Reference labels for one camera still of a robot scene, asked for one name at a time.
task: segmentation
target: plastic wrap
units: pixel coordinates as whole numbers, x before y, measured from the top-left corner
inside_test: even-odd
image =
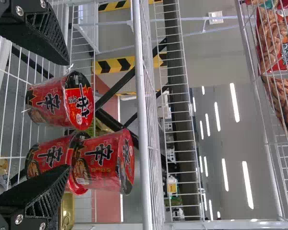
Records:
[[[35,123],[86,130],[93,120],[92,88],[77,71],[30,86],[25,102]]]
[[[269,101],[288,138],[288,79],[274,80],[273,77],[262,76],[262,80]]]
[[[25,160],[27,178],[38,176],[63,164],[72,165],[74,148],[80,140],[85,138],[90,138],[90,136],[85,132],[74,132],[69,136],[35,144],[29,150]],[[78,187],[70,175],[66,191],[82,195],[87,189]]]
[[[134,182],[134,153],[127,129],[98,138],[85,132],[35,144],[25,161],[27,178],[62,164],[72,166],[67,191],[76,195],[88,189],[129,194]]]
[[[259,4],[261,7],[264,7],[265,5],[267,9],[271,9],[278,4],[278,0],[246,0],[245,3],[247,5],[253,4],[254,6]]]
[[[79,187],[129,194],[134,182],[134,152],[130,132],[83,140],[72,159],[72,176]]]
[[[260,73],[287,70],[288,65],[288,4],[284,10],[281,3],[277,9],[258,7],[256,26],[257,54],[260,61]]]

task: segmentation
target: orange wall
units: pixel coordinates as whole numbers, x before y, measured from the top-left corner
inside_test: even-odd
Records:
[[[95,89],[100,94],[105,94],[110,88],[95,75],[96,86]],[[118,97],[113,96],[102,107],[115,119],[118,119]],[[92,199],[92,207],[95,206],[95,201]],[[96,212],[98,223],[116,223],[120,222],[120,194],[110,191],[96,191]]]

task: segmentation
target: black steel beam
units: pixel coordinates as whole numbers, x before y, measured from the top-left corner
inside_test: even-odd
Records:
[[[165,90],[168,89],[168,83],[162,87],[162,90],[159,90],[156,93],[156,98],[160,97],[161,95],[161,91],[164,92]],[[135,119],[138,117],[138,113],[135,113],[132,117],[130,117],[130,119],[124,124],[125,127],[128,127],[133,121],[135,121]]]
[[[167,45],[167,38],[164,38],[159,45],[153,49],[153,57],[157,56],[159,52],[163,50]],[[135,67],[129,70],[115,85],[112,86],[97,102],[95,110],[98,111],[111,97],[113,97],[127,82],[129,82],[135,76]]]

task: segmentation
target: red snack bag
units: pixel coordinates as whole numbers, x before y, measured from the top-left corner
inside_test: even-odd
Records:
[[[134,151],[130,132],[85,139],[72,158],[72,176],[78,187],[129,194],[134,182]]]
[[[86,130],[93,120],[92,88],[77,71],[30,86],[25,102],[35,123]]]
[[[288,16],[280,13],[274,12],[274,9],[266,10],[262,7],[257,9],[257,54],[261,74],[265,71],[287,70]]]
[[[62,164],[71,165],[74,147],[85,138],[90,138],[90,136],[85,132],[74,132],[69,136],[35,144],[25,159],[24,169],[27,178],[38,176]],[[82,195],[87,191],[87,189],[77,186],[71,174],[65,190],[76,195]]]

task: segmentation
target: ceiling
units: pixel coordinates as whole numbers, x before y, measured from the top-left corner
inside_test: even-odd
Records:
[[[234,1],[224,0],[181,0],[182,17],[204,17],[208,12],[222,11],[223,16],[237,15]],[[154,19],[154,7],[150,5],[150,17]],[[130,10],[103,12],[99,14],[99,22],[130,20]],[[237,19],[224,20],[223,24],[206,24],[206,31],[211,29],[237,25]],[[183,34],[201,31],[203,21],[183,21]],[[156,39],[155,24],[151,23],[152,40]],[[101,52],[134,44],[134,36],[129,26],[104,25],[99,28],[99,50]],[[246,69],[244,51],[239,28],[214,33],[192,35],[184,38],[188,80],[190,87],[220,85],[229,82],[246,82],[249,75]],[[96,56],[97,60],[134,55],[134,48],[116,52],[107,52]],[[112,86],[123,75],[101,74],[101,79]],[[156,87],[159,86],[159,73],[155,71]],[[134,82],[122,91],[135,91]]]

